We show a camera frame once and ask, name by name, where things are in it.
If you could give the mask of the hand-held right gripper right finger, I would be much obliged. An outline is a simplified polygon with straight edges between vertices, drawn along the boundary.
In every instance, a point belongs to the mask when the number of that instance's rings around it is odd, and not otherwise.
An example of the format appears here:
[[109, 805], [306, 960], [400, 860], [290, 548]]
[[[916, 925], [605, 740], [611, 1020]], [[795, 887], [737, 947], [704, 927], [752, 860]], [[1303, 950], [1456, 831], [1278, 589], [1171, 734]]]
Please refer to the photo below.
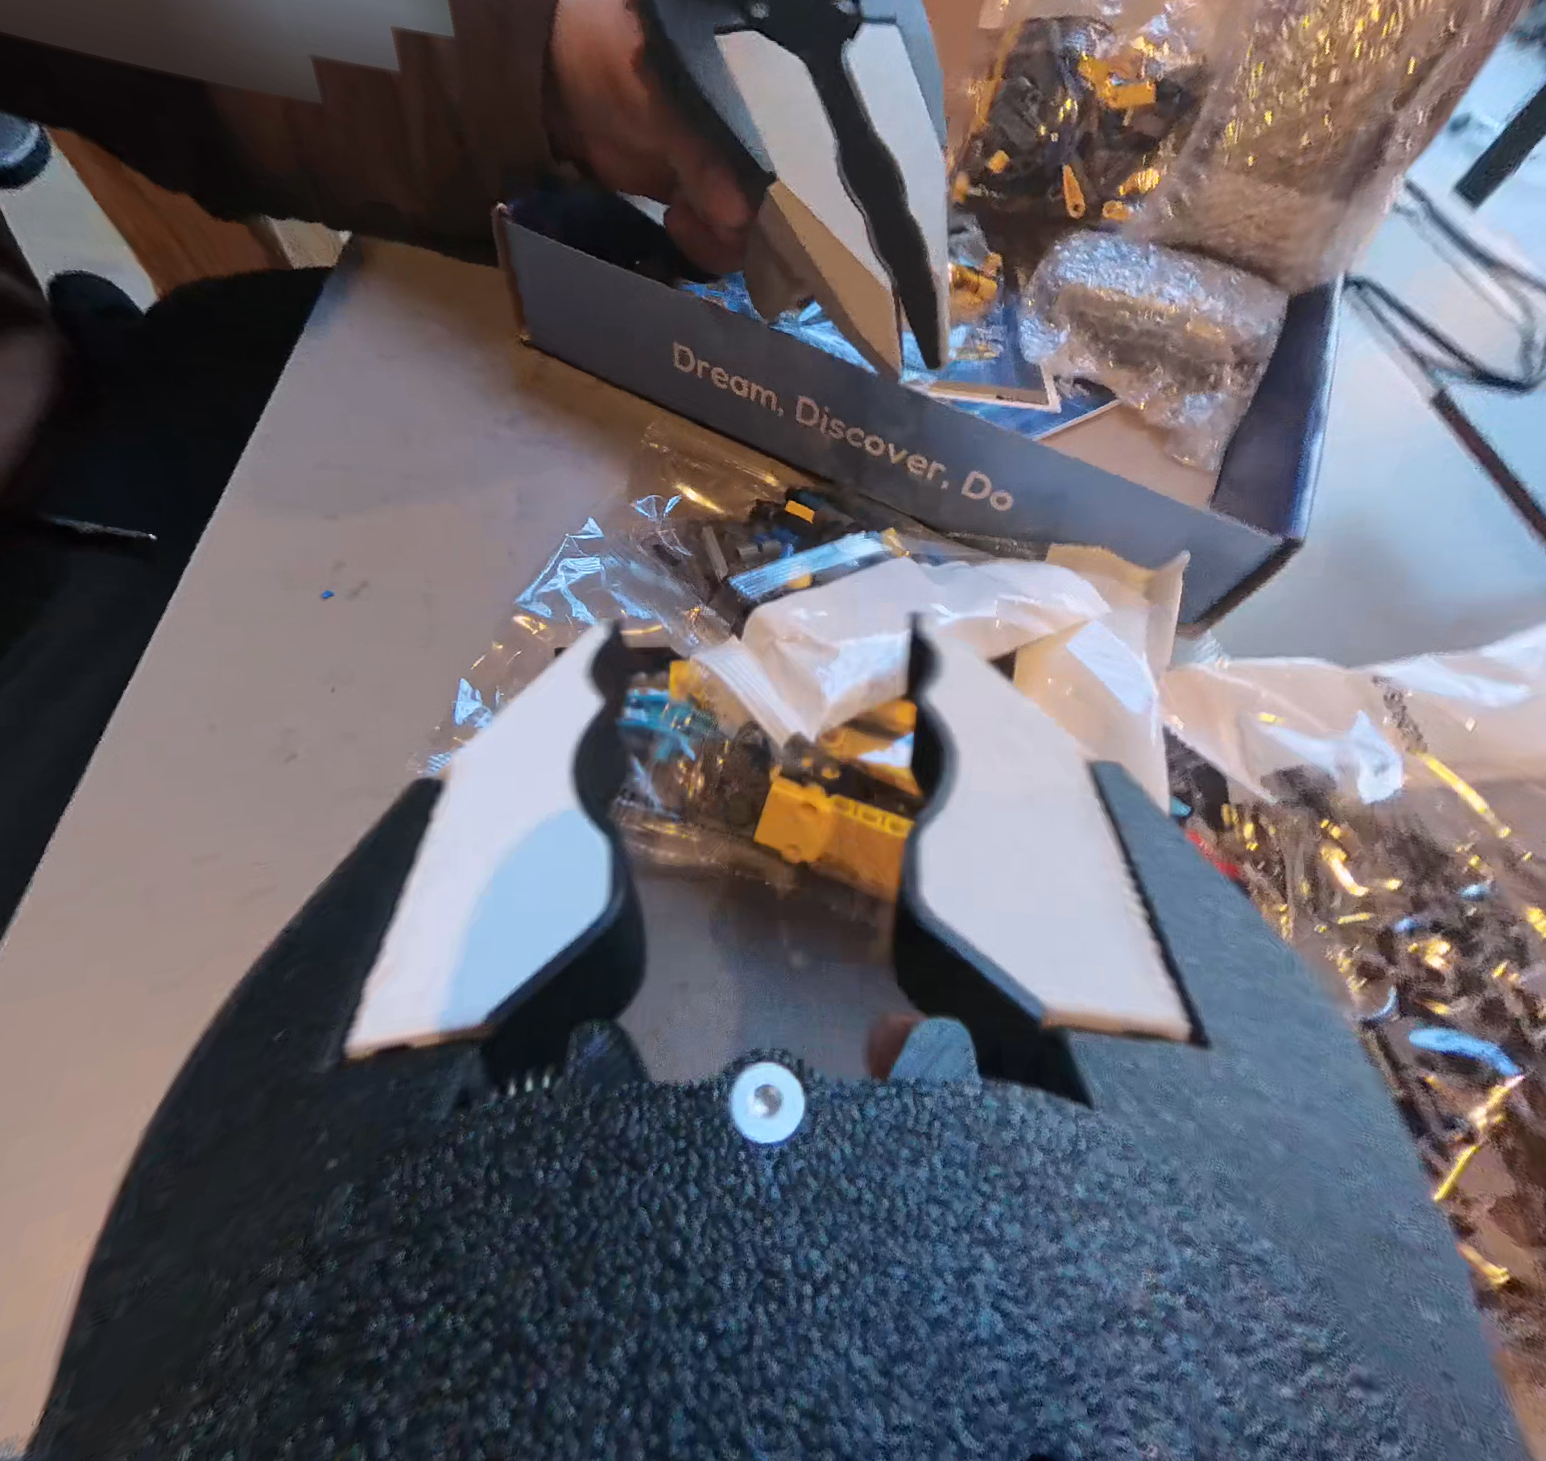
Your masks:
[[918, 618], [909, 693], [922, 809], [897, 896], [897, 979], [988, 1026], [1189, 1041], [1193, 1016], [1077, 738]]

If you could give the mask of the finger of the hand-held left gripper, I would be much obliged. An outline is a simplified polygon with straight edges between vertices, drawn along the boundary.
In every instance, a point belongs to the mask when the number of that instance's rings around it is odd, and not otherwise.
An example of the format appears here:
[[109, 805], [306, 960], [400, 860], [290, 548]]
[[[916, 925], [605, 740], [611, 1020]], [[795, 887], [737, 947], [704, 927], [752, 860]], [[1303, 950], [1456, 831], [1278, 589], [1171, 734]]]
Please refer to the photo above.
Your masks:
[[926, 25], [862, 21], [843, 46], [858, 127], [860, 206], [928, 369], [949, 351], [949, 175], [943, 75]]
[[806, 63], [746, 29], [719, 36], [733, 85], [771, 162], [744, 253], [744, 284], [764, 315], [820, 301], [880, 373], [903, 363], [895, 280], [860, 197], [841, 166], [841, 141]]

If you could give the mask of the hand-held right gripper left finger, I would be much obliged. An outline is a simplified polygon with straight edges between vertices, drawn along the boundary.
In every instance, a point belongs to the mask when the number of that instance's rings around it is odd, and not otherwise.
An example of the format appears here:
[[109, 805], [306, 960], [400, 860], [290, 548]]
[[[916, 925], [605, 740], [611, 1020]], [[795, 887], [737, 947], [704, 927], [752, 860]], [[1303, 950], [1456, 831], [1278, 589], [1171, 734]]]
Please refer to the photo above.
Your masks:
[[350, 1059], [464, 1039], [485, 1059], [553, 1059], [630, 1005], [634, 881], [611, 805], [632, 670], [621, 630], [597, 624], [445, 763]]

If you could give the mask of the blue robot kit box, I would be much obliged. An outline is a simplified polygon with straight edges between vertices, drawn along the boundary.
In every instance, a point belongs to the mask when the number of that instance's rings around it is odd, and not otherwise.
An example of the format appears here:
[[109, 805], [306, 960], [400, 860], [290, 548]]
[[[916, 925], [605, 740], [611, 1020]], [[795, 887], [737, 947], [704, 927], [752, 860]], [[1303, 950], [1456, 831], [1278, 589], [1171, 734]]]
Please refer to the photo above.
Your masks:
[[[845, 179], [860, 195], [845, 148], [858, 114], [843, 46], [816, 81]], [[688, 266], [663, 228], [615, 195], [530, 195], [501, 206], [493, 224], [522, 334], [538, 349], [932, 527], [1102, 545], [1148, 566], [1187, 552], [1181, 620], [1195, 626], [1227, 614], [1305, 543], [1334, 376], [1336, 288], [1289, 303], [1212, 492], [1187, 504], [1142, 483], [1133, 454], [1110, 471], [893, 386], [899, 375], [851, 367], [773, 320], [688, 295], [677, 288]]]

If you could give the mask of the clear bag of grey pieces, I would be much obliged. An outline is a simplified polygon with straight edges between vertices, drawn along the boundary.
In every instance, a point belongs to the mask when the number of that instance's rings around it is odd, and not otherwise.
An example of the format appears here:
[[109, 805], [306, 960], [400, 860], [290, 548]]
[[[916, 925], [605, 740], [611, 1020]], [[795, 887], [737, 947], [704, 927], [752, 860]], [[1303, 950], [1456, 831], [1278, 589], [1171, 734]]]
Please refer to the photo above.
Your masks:
[[1542, 1368], [1544, 628], [1162, 686], [1189, 829], [1341, 987], [1504, 1343]]

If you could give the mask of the clear bag of dark pieces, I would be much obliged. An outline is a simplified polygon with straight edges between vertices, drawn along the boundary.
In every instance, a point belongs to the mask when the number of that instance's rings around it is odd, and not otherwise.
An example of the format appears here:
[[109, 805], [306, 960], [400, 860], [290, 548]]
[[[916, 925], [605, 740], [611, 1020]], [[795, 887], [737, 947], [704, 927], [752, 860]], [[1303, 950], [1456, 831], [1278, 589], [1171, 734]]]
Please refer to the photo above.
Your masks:
[[654, 664], [740, 635], [766, 603], [885, 560], [938, 566], [976, 550], [866, 498], [793, 485], [708, 504], [696, 489], [613, 504], [567, 535], [512, 603], [511, 649], [563, 653], [594, 626]]

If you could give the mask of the bubble wrap packet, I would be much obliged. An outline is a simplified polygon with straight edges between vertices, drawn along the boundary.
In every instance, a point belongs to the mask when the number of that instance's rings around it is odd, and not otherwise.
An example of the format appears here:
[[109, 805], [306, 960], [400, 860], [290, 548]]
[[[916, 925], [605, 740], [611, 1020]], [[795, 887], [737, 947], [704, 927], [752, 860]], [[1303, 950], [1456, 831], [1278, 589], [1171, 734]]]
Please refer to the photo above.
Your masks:
[[1282, 338], [1289, 295], [1214, 257], [1121, 233], [1063, 235], [1025, 282], [1025, 353], [1063, 382], [1108, 388], [1218, 471]]
[[1531, 0], [1243, 0], [1131, 233], [1314, 290], [1345, 272]]

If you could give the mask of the grey desk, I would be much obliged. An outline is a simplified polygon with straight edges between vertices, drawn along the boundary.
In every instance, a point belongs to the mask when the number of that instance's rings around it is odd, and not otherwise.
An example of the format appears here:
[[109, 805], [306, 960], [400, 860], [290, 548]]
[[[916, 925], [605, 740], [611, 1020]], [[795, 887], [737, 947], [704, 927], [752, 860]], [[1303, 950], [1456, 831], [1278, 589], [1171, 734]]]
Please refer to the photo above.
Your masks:
[[795, 475], [516, 344], [507, 290], [344, 255], [4, 935], [6, 1451], [157, 1105], [518, 585], [636, 475]]

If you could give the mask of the person's left hand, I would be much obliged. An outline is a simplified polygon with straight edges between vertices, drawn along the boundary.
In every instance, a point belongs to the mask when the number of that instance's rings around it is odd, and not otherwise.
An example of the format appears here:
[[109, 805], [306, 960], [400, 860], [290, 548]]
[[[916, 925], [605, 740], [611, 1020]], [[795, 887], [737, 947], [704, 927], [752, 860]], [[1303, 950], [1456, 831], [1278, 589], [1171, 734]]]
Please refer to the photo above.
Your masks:
[[694, 266], [739, 270], [754, 206], [654, 75], [636, 0], [557, 0], [545, 69], [555, 154], [619, 195], [659, 203], [667, 235]]

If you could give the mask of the clear bag of black pieces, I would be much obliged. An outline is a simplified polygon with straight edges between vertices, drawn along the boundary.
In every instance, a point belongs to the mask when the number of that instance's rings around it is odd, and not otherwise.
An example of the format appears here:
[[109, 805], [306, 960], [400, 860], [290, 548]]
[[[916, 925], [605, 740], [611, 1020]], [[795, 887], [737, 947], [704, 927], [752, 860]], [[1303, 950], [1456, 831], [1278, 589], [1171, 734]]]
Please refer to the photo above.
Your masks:
[[1121, 228], [1195, 127], [1241, 0], [984, 0], [953, 203], [1009, 268]]

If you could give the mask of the printed instruction booklet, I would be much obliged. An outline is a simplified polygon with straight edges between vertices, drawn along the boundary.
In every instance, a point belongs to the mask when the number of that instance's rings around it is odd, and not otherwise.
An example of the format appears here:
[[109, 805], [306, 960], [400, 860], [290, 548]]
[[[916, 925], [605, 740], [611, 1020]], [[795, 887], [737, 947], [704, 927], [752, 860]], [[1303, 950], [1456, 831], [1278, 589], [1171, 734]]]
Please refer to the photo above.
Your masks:
[[[752, 305], [742, 274], [719, 280], [681, 280], [679, 290], [725, 311], [764, 322]], [[872, 367], [837, 328], [818, 301], [781, 313], [773, 330], [826, 355], [858, 367]], [[1117, 405], [1110, 388], [1083, 380], [1061, 382], [1027, 353], [1017, 322], [1015, 295], [999, 295], [974, 318], [957, 320], [949, 332], [947, 363], [926, 369], [918, 342], [903, 334], [903, 367], [893, 386], [911, 388], [938, 402], [1034, 440], [1059, 434], [1067, 427]]]

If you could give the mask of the person's black garment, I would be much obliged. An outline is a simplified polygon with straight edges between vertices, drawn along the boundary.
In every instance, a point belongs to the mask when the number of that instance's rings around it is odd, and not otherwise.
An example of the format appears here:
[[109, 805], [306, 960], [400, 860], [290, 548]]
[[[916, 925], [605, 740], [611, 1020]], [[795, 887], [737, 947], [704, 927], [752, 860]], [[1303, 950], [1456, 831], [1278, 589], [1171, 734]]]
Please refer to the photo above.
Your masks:
[[201, 280], [141, 309], [60, 272], [49, 411], [4, 475], [2, 920], [10, 925], [184, 577], [327, 268]]

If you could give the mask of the person's brown top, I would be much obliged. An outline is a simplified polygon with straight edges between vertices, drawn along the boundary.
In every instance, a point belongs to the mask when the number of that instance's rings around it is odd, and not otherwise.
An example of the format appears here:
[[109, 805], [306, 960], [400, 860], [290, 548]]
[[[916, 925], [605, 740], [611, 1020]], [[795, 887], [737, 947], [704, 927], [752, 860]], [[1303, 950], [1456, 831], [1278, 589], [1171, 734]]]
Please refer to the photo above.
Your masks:
[[27, 266], [2, 272], [2, 485], [20, 473], [54, 405], [64, 338]]

